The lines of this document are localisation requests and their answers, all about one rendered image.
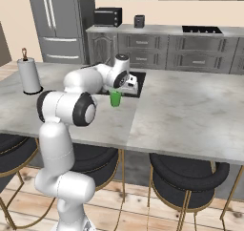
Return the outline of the grey fridge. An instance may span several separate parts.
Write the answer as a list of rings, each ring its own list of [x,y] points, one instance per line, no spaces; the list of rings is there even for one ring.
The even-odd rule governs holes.
[[[44,62],[84,64],[77,0],[30,0]]]

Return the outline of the black sink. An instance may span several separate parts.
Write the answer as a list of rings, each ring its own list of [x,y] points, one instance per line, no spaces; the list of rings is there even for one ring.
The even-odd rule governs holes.
[[[137,94],[126,94],[124,92],[124,88],[125,88],[125,83],[117,88],[116,90],[118,92],[120,92],[123,96],[127,96],[127,97],[140,97],[142,88],[143,88],[143,84],[144,84],[144,80],[145,80],[145,76],[146,74],[144,72],[130,72],[127,76],[126,76],[126,82],[131,82],[131,83],[138,83],[138,93]]]

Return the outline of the black toaster oven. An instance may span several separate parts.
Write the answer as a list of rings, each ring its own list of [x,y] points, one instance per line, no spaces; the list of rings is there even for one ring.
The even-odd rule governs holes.
[[[119,27],[122,24],[121,8],[98,8],[93,12],[94,25],[97,27]]]

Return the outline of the grey base cupboards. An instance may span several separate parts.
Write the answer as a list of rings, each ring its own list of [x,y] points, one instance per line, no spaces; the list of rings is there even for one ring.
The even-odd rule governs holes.
[[[135,33],[90,32],[91,63],[113,65],[118,53],[132,68],[228,74],[237,37],[204,37]]]

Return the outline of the black toaster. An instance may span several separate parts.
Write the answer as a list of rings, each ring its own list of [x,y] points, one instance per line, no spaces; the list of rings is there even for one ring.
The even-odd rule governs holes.
[[[145,26],[145,16],[144,15],[136,15],[134,17],[134,26],[138,29],[142,29]]]

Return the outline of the white paper towel roll holder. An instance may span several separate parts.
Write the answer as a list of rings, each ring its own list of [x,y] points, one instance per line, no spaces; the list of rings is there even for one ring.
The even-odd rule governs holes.
[[[17,60],[17,67],[20,74],[23,93],[36,95],[43,91],[36,64],[33,58],[27,57],[27,49],[22,49],[23,57]]]

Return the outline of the black hob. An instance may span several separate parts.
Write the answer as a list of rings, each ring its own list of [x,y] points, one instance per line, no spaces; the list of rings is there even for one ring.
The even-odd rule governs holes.
[[[221,34],[222,31],[214,26],[183,26],[184,33],[203,33],[203,34]]]

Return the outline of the green cup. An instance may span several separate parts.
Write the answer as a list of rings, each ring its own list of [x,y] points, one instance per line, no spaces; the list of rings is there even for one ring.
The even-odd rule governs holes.
[[[121,93],[118,91],[110,91],[110,100],[113,107],[118,107],[121,102]]]

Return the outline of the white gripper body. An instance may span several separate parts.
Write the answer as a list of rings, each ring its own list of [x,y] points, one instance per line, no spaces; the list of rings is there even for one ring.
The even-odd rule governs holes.
[[[124,92],[130,95],[136,95],[138,93],[138,83],[126,82]]]

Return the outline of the black stool with gold legs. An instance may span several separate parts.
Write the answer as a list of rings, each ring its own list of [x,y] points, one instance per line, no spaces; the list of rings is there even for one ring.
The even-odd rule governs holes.
[[[114,178],[118,164],[122,164],[122,203],[125,202],[124,150],[87,144],[73,144],[74,172],[85,174],[95,181],[95,191],[106,187]]]
[[[13,230],[16,230],[17,227],[10,216],[8,207],[24,185],[20,170],[35,157],[37,151],[38,140],[36,138],[0,134],[0,207],[4,212],[6,221]],[[9,202],[4,203],[1,194],[15,175],[20,180],[20,186]]]
[[[149,189],[167,206],[180,212],[176,231],[182,231],[187,213],[194,221],[199,211],[206,209],[214,199],[215,188],[230,172],[230,164],[207,160],[172,157],[149,153],[151,168]]]

